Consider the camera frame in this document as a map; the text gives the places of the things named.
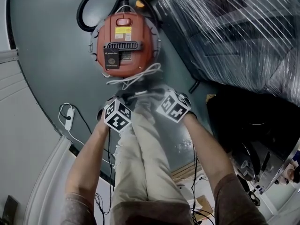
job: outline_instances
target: vacuum label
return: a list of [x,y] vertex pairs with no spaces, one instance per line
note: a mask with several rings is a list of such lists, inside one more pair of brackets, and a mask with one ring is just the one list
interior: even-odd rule
[[104,49],[105,69],[119,69],[119,50],[118,48]]
[[123,38],[124,36],[123,36],[123,33],[116,33],[115,35],[114,35],[114,39],[120,39],[120,38]]
[[116,33],[131,33],[131,27],[116,27],[115,34]]
[[131,41],[131,33],[125,33],[125,41]]
[[120,60],[121,61],[131,61],[131,51],[121,51],[120,52]]

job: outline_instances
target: floor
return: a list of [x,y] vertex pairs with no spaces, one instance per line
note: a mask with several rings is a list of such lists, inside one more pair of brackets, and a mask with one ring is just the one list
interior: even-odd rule
[[[76,23],[80,1],[11,0],[13,35],[29,86],[50,120],[79,150],[82,145],[74,141],[58,121],[59,106],[65,102],[76,105],[88,125],[94,128],[99,109],[117,91],[115,86],[105,84],[100,67],[94,65],[88,53],[90,34]],[[86,23],[97,24],[100,18],[106,17],[114,2],[91,0],[84,12]],[[160,36],[162,51],[158,61],[162,64],[164,82],[188,94],[194,80],[163,31]],[[190,95],[193,111],[207,129],[205,98],[215,91],[216,88],[201,83]],[[157,118],[157,129],[172,170],[193,160],[192,143],[184,126]],[[75,114],[71,132],[83,142],[90,136],[78,114]],[[112,132],[112,152],[118,138],[118,134]],[[109,165],[103,163],[102,171],[108,174]]]

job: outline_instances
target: brown shirt sleeve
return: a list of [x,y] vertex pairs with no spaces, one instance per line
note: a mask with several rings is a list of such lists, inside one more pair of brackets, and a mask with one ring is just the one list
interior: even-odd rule
[[68,193],[62,210],[61,225],[97,225],[92,205],[82,196]]
[[214,197],[217,225],[267,224],[235,174],[225,176],[217,184]]

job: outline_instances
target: vacuum cleaner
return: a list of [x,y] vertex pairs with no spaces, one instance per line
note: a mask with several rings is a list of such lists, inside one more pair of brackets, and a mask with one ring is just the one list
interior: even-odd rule
[[118,77],[107,84],[124,83],[126,89],[144,75],[160,70],[154,63],[160,52],[158,16],[147,0],[140,0],[150,19],[129,6],[129,0],[116,0],[111,12],[97,26],[83,21],[83,10],[89,0],[82,0],[77,10],[78,26],[91,32],[90,50],[93,60],[102,67],[105,77]]

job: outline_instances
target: leg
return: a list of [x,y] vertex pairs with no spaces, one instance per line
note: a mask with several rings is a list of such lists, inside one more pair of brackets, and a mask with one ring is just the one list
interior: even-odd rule
[[120,133],[116,149],[116,189],[112,196],[112,207],[121,202],[146,201],[146,177],[141,149],[132,130]]
[[145,99],[138,100],[132,117],[132,126],[142,150],[148,199],[187,204],[171,178],[169,163],[160,145],[158,132],[153,126],[154,122],[150,103]]

